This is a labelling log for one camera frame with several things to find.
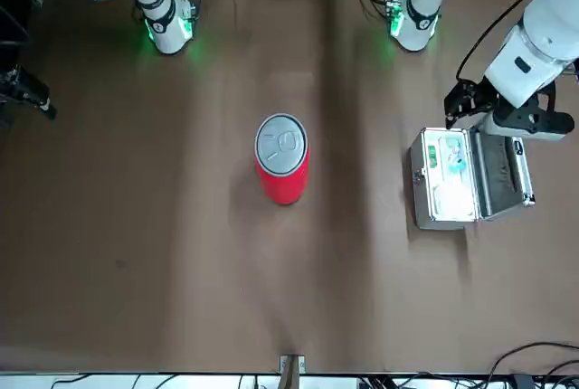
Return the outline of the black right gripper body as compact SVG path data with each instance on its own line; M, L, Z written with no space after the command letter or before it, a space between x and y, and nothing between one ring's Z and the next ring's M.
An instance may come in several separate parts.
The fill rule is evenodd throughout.
M24 103L24 92L19 88L23 66L16 64L10 69L1 69L1 104Z

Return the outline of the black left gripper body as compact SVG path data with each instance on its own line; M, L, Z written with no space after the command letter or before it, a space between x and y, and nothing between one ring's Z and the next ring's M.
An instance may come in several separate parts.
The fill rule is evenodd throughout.
M502 96L492 113L492 134L505 137L564 137L574 130L574 119L555 110L556 90L549 83L519 108Z

